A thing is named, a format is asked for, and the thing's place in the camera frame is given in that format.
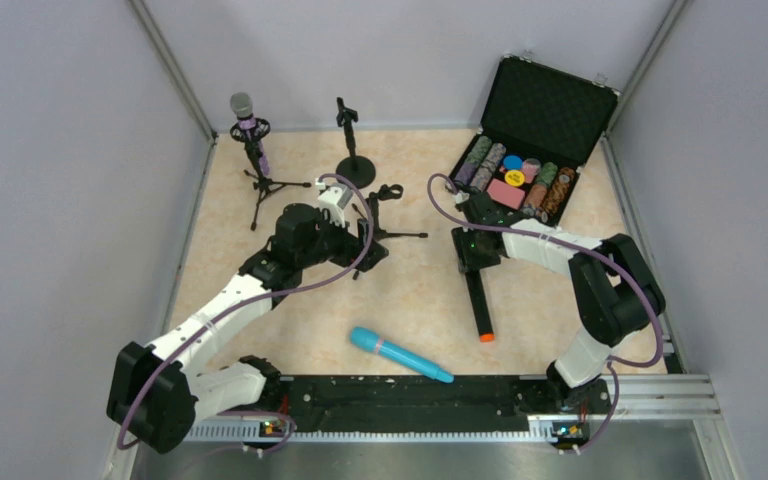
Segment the robotic arm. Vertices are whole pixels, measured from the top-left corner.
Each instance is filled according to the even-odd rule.
[[[634,241],[617,234],[608,239],[573,235],[547,227],[534,219],[505,214],[486,193],[456,196],[457,208],[467,221],[481,225],[510,226],[552,236],[586,249],[595,250],[628,271],[643,289],[656,314],[665,300],[658,284]],[[489,322],[480,271],[498,265],[501,257],[534,262],[570,277],[581,317],[582,328],[570,347],[549,365],[547,375],[562,404],[575,404],[581,394],[600,376],[609,356],[623,340],[649,324],[639,298],[625,281],[613,281],[616,272],[581,252],[513,233],[452,230],[459,268],[467,276],[473,311],[479,324]]]
[[[176,447],[201,420],[237,405],[257,402],[271,366],[252,357],[222,370],[202,374],[208,360],[252,320],[278,306],[283,296],[250,303],[217,323],[210,321],[240,302],[270,291],[296,288],[305,268],[330,261],[349,266],[366,241],[366,225],[349,232],[344,209],[352,191],[339,183],[317,181],[319,208],[291,204],[284,208],[266,247],[246,260],[228,284],[198,312],[145,346],[131,342],[116,359],[107,416],[122,424],[134,398],[152,372],[182,343],[207,325],[208,331],[163,370],[140,404],[129,431],[159,453]],[[368,271],[388,255],[373,242],[358,270]]]

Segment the gray wall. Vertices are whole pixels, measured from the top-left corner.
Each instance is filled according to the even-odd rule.
[[[0,479],[99,478],[205,153],[124,0],[0,1]]]
[[[150,0],[214,129],[246,90],[276,129],[478,124],[499,57],[623,87],[670,0]]]
[[[685,361],[768,478],[768,2],[693,2],[613,143]]]

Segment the marble tabletop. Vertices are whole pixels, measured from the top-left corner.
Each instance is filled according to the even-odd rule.
[[[274,311],[244,328],[216,355],[216,369],[244,355],[267,358],[285,374],[397,375],[413,372],[362,352],[348,341],[355,326],[438,363],[454,374],[540,374],[569,345],[581,327],[569,278],[543,267],[507,260],[483,271],[496,340],[480,343],[466,282],[458,273],[450,230],[426,195],[434,172],[448,174],[474,135],[473,130],[356,132],[358,154],[377,168],[375,182],[404,186],[400,200],[381,203],[381,224],[390,231],[428,232],[428,239],[382,241],[390,256],[357,281],[346,276],[327,287],[291,295]],[[341,131],[272,133],[264,140],[272,178],[313,181],[333,172],[346,156]],[[258,228],[250,230],[257,192],[242,144],[219,138],[195,231],[183,270],[170,328],[210,300],[243,261],[274,232],[289,203],[316,204],[315,189],[287,188],[261,207]],[[442,182],[438,202],[460,217]],[[356,214],[346,209],[354,223]],[[607,238],[624,232],[620,210],[599,147],[584,167],[560,226],[582,235]],[[303,284],[339,271],[326,263],[305,270]],[[627,339],[620,354],[648,359],[654,348],[651,327]],[[617,365],[620,373],[643,370]],[[645,370],[665,373],[663,362]]]

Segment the tripod stand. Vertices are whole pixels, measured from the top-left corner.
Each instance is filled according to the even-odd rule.
[[[355,155],[355,131],[352,122],[358,121],[357,110],[347,108],[343,99],[337,97],[337,126],[343,127],[349,156],[337,165],[337,174],[349,179],[358,188],[368,187],[375,180],[375,165],[366,157]]]
[[[252,184],[257,190],[257,203],[254,206],[254,220],[252,220],[251,229],[257,228],[257,215],[260,213],[260,204],[269,198],[273,193],[284,187],[304,187],[309,188],[310,182],[277,182],[272,180],[269,175],[269,162],[266,160],[266,153],[263,151],[263,137],[269,135],[272,127],[269,122],[262,118],[255,118],[252,114],[251,98],[245,93],[237,93],[231,97],[231,110],[237,115],[237,123],[231,127],[231,137],[238,142],[242,142],[246,148],[246,156],[252,164],[255,173],[243,170],[245,174],[255,181]]]
[[[380,242],[381,240],[387,239],[387,238],[398,238],[398,237],[415,237],[415,238],[428,238],[428,234],[425,232],[422,233],[405,233],[405,232],[388,232],[387,230],[384,230],[381,228],[380,222],[378,221],[378,215],[379,215],[379,205],[378,202],[383,202],[386,200],[398,200],[402,198],[402,194],[404,193],[405,189],[401,185],[392,185],[388,186],[386,184],[381,185],[381,188],[378,189],[377,192],[371,192],[368,197],[366,197],[366,203],[369,205],[369,209],[372,211],[372,239],[376,242]],[[367,218],[363,215],[363,213],[360,211],[360,208],[358,208],[357,205],[354,203],[352,204],[352,208],[355,210],[355,212],[358,213],[358,215],[361,216],[363,219],[362,221],[367,220]],[[358,276],[360,275],[360,271],[356,271],[355,274],[352,276],[352,280],[357,280]]]

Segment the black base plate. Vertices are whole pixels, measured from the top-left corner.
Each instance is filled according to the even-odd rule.
[[[375,165],[372,160],[361,157],[347,157],[337,165],[337,175],[342,175],[358,188],[366,188],[375,180]]]
[[[589,413],[604,414],[604,380],[587,394]],[[458,375],[446,384],[418,375],[295,375],[267,383],[256,410],[286,397],[299,432],[511,432],[528,430],[528,414],[558,408],[544,378]]]

